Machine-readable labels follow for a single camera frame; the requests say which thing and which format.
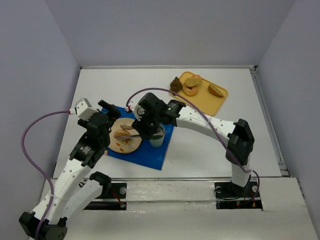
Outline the orange glazed bun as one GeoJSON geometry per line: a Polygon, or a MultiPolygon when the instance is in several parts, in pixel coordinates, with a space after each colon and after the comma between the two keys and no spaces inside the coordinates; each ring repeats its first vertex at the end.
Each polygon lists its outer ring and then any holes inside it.
{"type": "Polygon", "coordinates": [[[116,130],[113,134],[113,137],[117,140],[117,141],[125,141],[126,139],[130,139],[131,138],[131,134],[123,129],[119,129],[116,130]]]}

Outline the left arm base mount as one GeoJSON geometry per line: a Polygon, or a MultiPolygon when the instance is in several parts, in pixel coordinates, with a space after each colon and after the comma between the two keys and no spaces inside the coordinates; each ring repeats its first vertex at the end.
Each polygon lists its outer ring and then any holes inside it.
{"type": "Polygon", "coordinates": [[[100,196],[91,201],[84,210],[88,211],[125,211],[127,209],[127,184],[113,182],[109,190],[103,189],[100,196]]]}

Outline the metal serving tongs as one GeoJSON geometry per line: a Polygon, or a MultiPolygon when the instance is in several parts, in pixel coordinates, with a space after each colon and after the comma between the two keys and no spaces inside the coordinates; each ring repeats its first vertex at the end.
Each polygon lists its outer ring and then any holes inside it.
{"type": "Polygon", "coordinates": [[[139,134],[131,134],[129,130],[133,130],[133,127],[122,124],[120,125],[120,129],[114,132],[113,137],[117,141],[121,141],[121,142],[129,139],[135,139],[135,138],[141,137],[139,134]]]}

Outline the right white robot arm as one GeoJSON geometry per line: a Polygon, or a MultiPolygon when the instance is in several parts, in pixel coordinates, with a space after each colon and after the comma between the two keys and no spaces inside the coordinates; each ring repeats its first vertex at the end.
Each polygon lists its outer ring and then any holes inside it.
{"type": "Polygon", "coordinates": [[[128,100],[125,110],[134,114],[132,127],[143,139],[150,139],[160,125],[171,125],[219,141],[226,150],[226,159],[231,163],[231,182],[241,188],[247,186],[251,176],[250,156],[255,138],[246,120],[221,120],[182,101],[173,99],[165,103],[151,92],[138,102],[128,100]]]}

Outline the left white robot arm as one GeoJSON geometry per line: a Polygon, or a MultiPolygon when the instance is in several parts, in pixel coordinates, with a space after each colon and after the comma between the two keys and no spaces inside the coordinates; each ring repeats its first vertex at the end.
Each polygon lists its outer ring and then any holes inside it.
{"type": "Polygon", "coordinates": [[[110,145],[111,127],[121,116],[115,105],[100,100],[102,108],[94,109],[86,98],[66,110],[78,117],[85,133],[71,151],[65,167],[53,182],[46,177],[50,190],[31,212],[23,212],[19,223],[27,236],[34,240],[63,240],[68,223],[104,190],[111,188],[111,178],[94,172],[88,183],[77,189],[84,177],[94,168],[110,145]]]}

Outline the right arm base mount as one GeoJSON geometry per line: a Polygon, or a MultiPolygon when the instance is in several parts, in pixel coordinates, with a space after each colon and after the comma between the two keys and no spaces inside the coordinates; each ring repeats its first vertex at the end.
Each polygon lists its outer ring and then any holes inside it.
{"type": "Polygon", "coordinates": [[[216,198],[217,210],[263,209],[257,183],[250,181],[246,187],[240,187],[231,181],[214,183],[213,194],[216,198]]]}

